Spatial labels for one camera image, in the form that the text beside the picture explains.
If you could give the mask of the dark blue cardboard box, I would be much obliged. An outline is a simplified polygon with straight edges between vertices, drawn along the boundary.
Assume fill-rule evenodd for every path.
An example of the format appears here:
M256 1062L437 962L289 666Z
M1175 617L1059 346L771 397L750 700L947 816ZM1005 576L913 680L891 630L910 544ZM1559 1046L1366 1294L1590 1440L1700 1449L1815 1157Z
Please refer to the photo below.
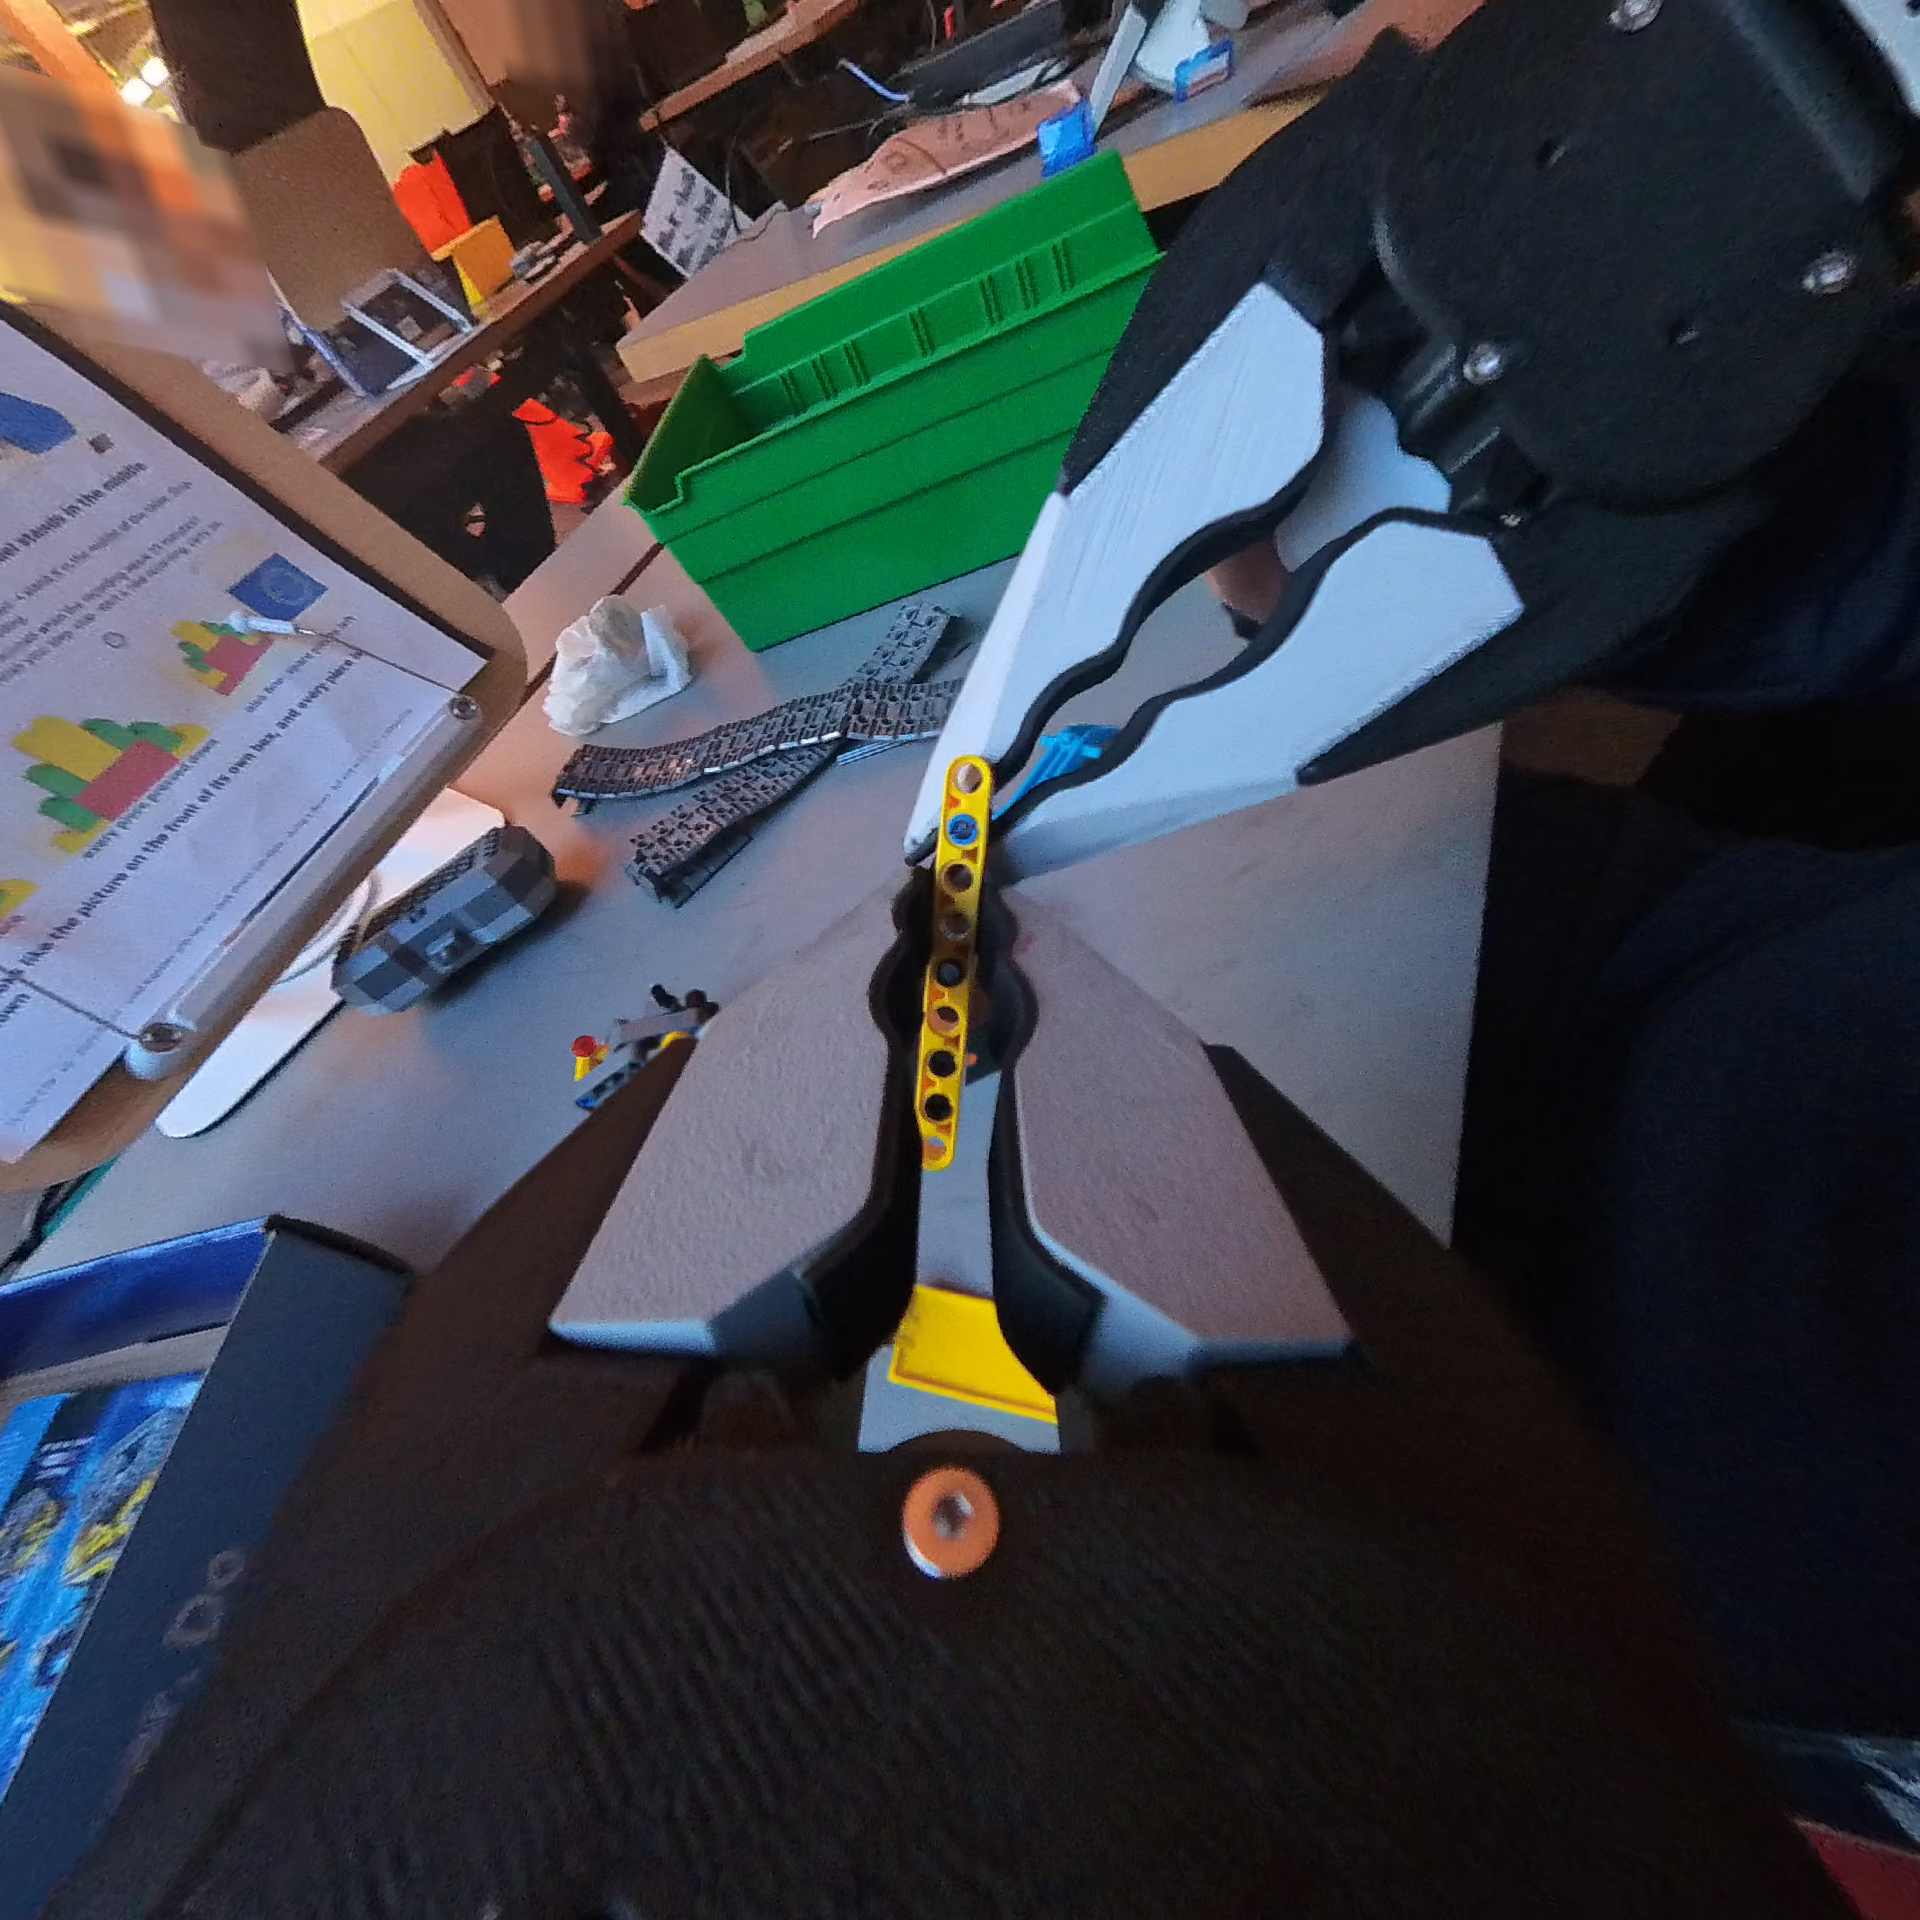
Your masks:
M3 1400L204 1370L173 1452L3 1788L3 1913L36 1916L206 1687L271 1521L413 1282L283 1215L7 1279Z

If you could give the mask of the person's dark clothed body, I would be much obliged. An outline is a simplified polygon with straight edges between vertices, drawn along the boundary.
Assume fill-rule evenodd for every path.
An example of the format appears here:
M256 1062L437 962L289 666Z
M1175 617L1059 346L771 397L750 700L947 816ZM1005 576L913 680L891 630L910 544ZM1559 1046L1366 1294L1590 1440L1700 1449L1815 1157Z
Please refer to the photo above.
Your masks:
M1456 1248L1860 1916L1916 1916L1916 700L1502 767Z

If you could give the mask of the white stand base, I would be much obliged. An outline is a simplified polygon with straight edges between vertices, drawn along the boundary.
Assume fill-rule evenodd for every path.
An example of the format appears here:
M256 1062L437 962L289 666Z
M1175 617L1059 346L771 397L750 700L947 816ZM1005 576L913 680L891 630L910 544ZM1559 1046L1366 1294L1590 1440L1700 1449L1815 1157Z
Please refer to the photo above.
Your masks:
M396 848L313 933L228 1037L193 1073L183 1079L180 1090L156 1118L157 1130L169 1138L200 1135L245 1104L327 1018L342 1010L342 998L331 989L331 959L345 937L382 904L463 852L471 841L505 822L495 806L471 799L467 793L447 788L437 794Z

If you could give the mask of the brown rounded panel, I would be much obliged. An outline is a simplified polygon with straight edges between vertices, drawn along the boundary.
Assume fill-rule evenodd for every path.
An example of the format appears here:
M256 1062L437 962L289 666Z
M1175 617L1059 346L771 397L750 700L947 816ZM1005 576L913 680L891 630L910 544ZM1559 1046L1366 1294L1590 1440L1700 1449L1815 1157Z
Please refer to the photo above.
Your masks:
M404 220L359 124L323 106L230 158L256 252L301 325L340 325L379 272L419 273L431 254Z

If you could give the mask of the yellow perforated beam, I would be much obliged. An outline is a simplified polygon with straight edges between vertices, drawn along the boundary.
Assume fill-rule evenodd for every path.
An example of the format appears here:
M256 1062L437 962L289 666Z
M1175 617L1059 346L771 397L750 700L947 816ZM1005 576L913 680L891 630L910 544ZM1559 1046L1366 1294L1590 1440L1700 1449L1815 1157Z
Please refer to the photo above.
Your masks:
M923 1169L953 1162L969 1066L976 937L988 892L991 767L981 756L948 760L929 864L928 959L923 972L913 1105Z

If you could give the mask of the green storage bin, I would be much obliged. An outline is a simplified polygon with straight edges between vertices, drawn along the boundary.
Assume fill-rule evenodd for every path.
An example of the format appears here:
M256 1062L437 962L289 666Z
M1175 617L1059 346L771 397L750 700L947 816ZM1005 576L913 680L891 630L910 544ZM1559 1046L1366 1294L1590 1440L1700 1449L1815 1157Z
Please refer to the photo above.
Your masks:
M755 650L1013 557L1158 260L1094 156L700 357L625 505Z

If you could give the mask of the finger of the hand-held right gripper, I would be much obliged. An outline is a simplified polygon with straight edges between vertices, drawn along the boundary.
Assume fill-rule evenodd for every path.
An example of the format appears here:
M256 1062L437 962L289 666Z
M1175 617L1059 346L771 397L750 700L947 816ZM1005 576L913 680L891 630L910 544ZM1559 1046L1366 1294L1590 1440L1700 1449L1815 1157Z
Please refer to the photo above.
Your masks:
M1046 496L920 778L903 856L929 852L947 762L1009 762L1071 673L1124 653L1175 564L1273 519L1326 440L1328 338L1257 281L1117 440Z
M1519 612L1487 534L1425 511L1369 519L1311 557L1231 663L1150 696L1097 760L1007 806L996 878L1033 879L1296 790L1320 751Z

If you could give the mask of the brown background table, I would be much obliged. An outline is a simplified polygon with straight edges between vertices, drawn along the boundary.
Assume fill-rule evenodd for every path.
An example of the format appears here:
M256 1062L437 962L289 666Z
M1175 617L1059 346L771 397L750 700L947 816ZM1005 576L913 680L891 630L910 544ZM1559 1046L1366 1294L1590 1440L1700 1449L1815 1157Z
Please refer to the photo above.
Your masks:
M280 437L331 472L345 472L365 458L401 423L420 416L471 367L479 367L561 310L587 281L613 268L624 246L639 237L639 213L624 210L590 245L569 246L550 272L517 281L484 304L479 321L435 349L415 380L369 399L335 385L295 423L277 424Z

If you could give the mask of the orange plastic container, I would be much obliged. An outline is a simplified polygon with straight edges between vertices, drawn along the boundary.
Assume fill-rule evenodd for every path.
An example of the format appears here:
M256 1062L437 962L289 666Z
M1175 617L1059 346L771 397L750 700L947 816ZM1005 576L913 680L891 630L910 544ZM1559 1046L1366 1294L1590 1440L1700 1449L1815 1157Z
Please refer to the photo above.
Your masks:
M390 192L400 215L431 255L440 255L473 225L473 217L439 150L428 150L425 160L411 160L401 166L390 183Z

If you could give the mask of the blue brick separator tool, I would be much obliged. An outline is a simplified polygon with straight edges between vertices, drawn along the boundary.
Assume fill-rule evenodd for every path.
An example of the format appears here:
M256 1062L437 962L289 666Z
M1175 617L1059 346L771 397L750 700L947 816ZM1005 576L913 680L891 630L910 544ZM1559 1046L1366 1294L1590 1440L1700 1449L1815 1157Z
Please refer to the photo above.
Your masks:
M1020 784L999 793L995 820L1003 817L1017 802L1101 760L1117 728L1107 725L1071 725L1040 737L1031 766Z

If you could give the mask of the grey desk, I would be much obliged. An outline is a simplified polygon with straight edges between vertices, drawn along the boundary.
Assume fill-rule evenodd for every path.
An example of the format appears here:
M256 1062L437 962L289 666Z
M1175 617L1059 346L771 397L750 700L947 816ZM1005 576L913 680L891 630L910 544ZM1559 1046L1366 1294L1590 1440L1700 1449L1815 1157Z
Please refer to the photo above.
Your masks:
M556 809L569 754L531 696L461 790L537 831L567 894L407 1014L333 1014L204 1135L136 1138L25 1276L289 1215L413 1268L584 1125L569 1044L652 983L726 1001L905 879L926 748L836 766L686 906L625 873L646 806ZM1444 1237L1479 962L1497 734L1036 879L1031 898L1204 1042L1240 1053Z

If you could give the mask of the colourful instruction booklet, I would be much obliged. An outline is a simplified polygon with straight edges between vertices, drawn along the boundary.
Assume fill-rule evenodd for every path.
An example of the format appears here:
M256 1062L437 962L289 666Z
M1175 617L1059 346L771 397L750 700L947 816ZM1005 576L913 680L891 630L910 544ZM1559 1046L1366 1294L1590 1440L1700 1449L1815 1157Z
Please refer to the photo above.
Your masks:
M204 1370L13 1398L3 1423L3 1788L12 1788Z

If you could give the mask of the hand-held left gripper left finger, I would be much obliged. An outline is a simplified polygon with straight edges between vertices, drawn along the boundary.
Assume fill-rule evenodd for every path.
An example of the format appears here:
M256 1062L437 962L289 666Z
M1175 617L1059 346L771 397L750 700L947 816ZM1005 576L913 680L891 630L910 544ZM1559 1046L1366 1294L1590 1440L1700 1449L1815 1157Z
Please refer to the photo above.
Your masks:
M913 1286L919 966L870 895L688 1046L548 1317L556 1336L680 1360L865 1360Z

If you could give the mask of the tan adjacent table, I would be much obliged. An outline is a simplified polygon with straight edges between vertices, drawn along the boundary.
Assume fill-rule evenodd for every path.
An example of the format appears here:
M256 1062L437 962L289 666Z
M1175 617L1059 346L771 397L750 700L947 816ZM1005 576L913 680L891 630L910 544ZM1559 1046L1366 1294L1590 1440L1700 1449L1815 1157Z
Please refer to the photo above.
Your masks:
M1097 146L1121 158L1142 213L1204 197L1252 148L1305 112L1317 89L1351 71L1382 29L1411 41L1447 37L1472 5L1374 1L1332 15L1317 5L1276 6L1237 39L1235 71L1187 102L1152 89L1108 113ZM680 376L700 357L723 360L784 310L875 270L935 233L1040 183L1021 148L969 176L864 207L824 231L789 210L694 272L620 342L638 382Z

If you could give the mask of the clear display case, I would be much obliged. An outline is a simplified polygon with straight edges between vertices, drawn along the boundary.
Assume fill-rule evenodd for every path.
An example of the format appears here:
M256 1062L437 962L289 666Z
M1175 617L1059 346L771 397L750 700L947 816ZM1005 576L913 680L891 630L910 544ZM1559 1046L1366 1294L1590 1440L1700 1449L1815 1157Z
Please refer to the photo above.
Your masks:
M342 382L361 397L388 393L476 330L460 278L435 257L379 270L342 296L342 321L327 335Z

